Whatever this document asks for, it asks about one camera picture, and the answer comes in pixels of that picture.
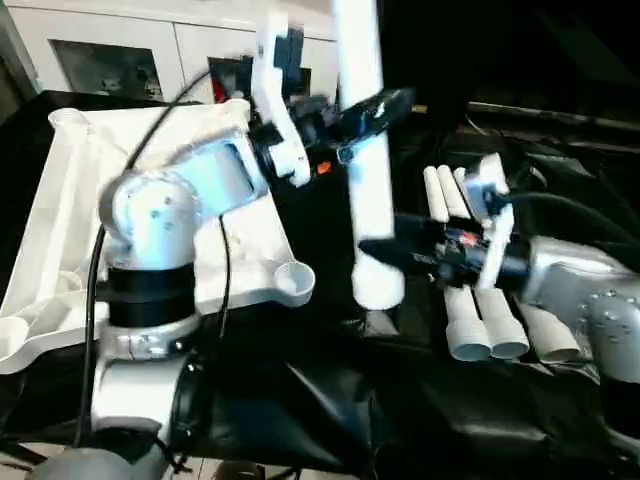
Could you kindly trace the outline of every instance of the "white plastic tray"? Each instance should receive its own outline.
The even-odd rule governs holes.
[[[55,136],[0,307],[0,374],[25,368],[42,352],[84,340],[87,266],[99,227],[100,191],[119,174],[160,112],[62,109],[49,116]],[[160,166],[182,145],[232,125],[246,129],[248,112],[243,100],[180,107],[137,166]],[[232,308],[270,300],[295,307],[310,299],[315,276],[293,257],[270,195],[225,215],[225,225]],[[195,243],[196,302],[202,313],[212,313],[221,304],[225,284],[217,219],[203,226]],[[106,305],[99,304],[96,321],[107,314]]]

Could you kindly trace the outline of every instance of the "cabinet door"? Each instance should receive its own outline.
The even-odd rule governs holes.
[[[215,70],[215,80],[203,82],[192,100],[211,103],[218,98],[216,81],[227,90],[250,93],[251,63],[242,56],[253,56],[256,33],[216,27],[176,25],[180,58],[187,82],[206,68]],[[338,84],[338,52],[335,42],[305,38],[302,49],[303,81],[307,93],[334,98]]]
[[[184,77],[173,25],[11,8],[43,89],[171,100]]]

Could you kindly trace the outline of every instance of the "black wire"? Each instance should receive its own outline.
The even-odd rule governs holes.
[[[299,468],[291,467],[287,468],[283,472],[274,475],[273,477],[269,477],[267,480],[287,480],[288,478],[291,478],[292,475],[295,475],[294,478],[300,478],[301,473],[302,470],[300,470]]]
[[[217,476],[218,476],[218,468],[216,467],[216,469],[211,474],[211,478],[209,480],[214,480],[214,478],[216,478]]]
[[[209,76],[209,70],[202,72],[195,79],[191,81],[178,96],[167,105],[160,116],[156,119],[154,124],[149,128],[145,136],[142,138],[134,152],[131,154],[124,170],[131,170],[134,166],[143,150],[151,140],[151,137],[156,133],[160,125],[166,120],[173,109],[184,99],[186,95],[191,92],[204,78]],[[96,303],[96,283],[98,280],[98,267],[100,264],[100,252],[102,251],[102,244],[104,243],[105,230],[104,226],[100,225],[98,229],[98,235],[93,246],[93,252],[91,253],[91,262],[89,264],[89,273],[87,280],[87,305],[86,305],[86,323],[84,329],[84,360],[82,368],[82,390],[80,393],[80,409],[78,411],[78,421],[76,423],[76,432],[73,440],[73,446],[78,447],[82,440],[82,435],[85,429],[86,419],[88,418],[89,406],[91,405],[91,395],[93,393],[93,338],[95,332],[95,303]]]
[[[184,466],[185,464],[184,461],[181,460],[180,462],[177,462],[173,458],[173,453],[169,449],[169,446],[166,443],[164,443],[162,440],[160,440],[160,438],[158,438],[158,436],[155,433],[147,432],[146,430],[135,430],[133,428],[122,428],[122,427],[119,427],[118,430],[128,433],[129,435],[132,435],[135,437],[146,438],[151,442],[153,442],[153,444],[157,446],[162,452],[162,455],[164,456],[164,459],[166,460],[166,462],[171,467],[173,467],[174,473],[182,473],[182,472],[193,473],[193,470]]]
[[[198,480],[200,480],[200,477],[202,476],[202,467],[204,466],[204,457],[202,457],[202,460],[200,460],[200,468],[198,469]]]
[[[603,230],[608,232],[612,237],[617,238],[619,241],[640,248],[640,239],[627,232],[617,223],[609,220],[597,210],[588,207],[583,203],[571,200],[570,198],[545,192],[527,192],[508,195],[507,197],[504,197],[504,199],[514,204],[525,202],[546,202],[568,208],[597,223]]]
[[[219,322],[220,338],[224,337],[227,330],[227,313],[229,311],[229,293],[231,291],[231,249],[229,248],[229,237],[227,228],[224,225],[224,218],[220,215],[220,230],[222,231],[222,240],[224,241],[226,280],[224,285],[224,296],[222,297],[222,306],[220,307]]]
[[[21,465],[15,462],[0,462],[0,465],[3,467],[11,468],[13,470],[20,470],[21,472],[31,473],[33,472],[33,468],[28,465]]]

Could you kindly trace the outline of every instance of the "black fabric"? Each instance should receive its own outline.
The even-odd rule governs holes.
[[[155,445],[154,435],[155,432],[150,432],[148,435],[134,435],[129,430],[109,428],[91,435],[82,447],[107,450],[120,455],[130,464],[134,464],[149,453],[149,450]]]
[[[136,105],[48,92],[0,129],[4,161],[25,166],[8,182],[24,190],[24,205],[13,201],[6,212],[13,223],[2,240],[3,275],[48,151],[47,114]],[[607,442],[589,365],[543,367],[534,356],[521,364],[452,360],[442,294],[421,279],[408,279],[405,301],[388,318],[365,318],[351,294],[345,172],[299,190],[279,188],[274,199],[296,257],[316,273],[314,295],[295,310],[230,311],[207,372],[210,426],[190,454],[380,479],[628,473]],[[49,352],[0,379],[2,439],[72,439],[81,358],[81,345]]]
[[[602,378],[602,414],[611,428],[640,439],[639,404],[640,384]]]

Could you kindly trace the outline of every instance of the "white cylindrical peg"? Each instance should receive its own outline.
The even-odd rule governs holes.
[[[429,202],[429,215],[437,222],[447,223],[449,221],[449,210],[447,210],[447,203],[442,193],[436,167],[427,167],[422,173],[427,202]]]
[[[529,328],[529,339],[541,362],[566,362],[580,354],[580,347],[571,330],[558,317],[531,305],[518,303],[518,308]]]
[[[487,327],[491,355],[503,360],[518,358],[529,351],[529,340],[513,316],[502,290],[476,290],[480,316]]]
[[[342,108],[382,90],[382,60],[375,0],[334,0]],[[355,300],[369,310],[396,306],[404,297],[404,275],[357,248],[363,239],[394,236],[391,168],[386,133],[352,147],[349,201],[355,241],[352,273]]]
[[[478,317],[469,287],[447,287],[444,301],[449,318],[447,343],[451,356],[462,362],[489,358],[491,343],[485,324]]]
[[[504,260],[504,252],[511,240],[514,223],[513,205],[505,205],[494,222],[491,243],[489,243],[484,265],[482,265],[478,275],[477,290],[491,289],[495,286],[500,274],[502,261]]]
[[[449,210],[449,216],[458,218],[471,218],[467,205],[464,203],[464,198],[458,189],[451,169],[447,165],[440,165],[437,169],[438,179],[440,180],[440,187],[444,194],[444,201],[447,204],[447,210]]]

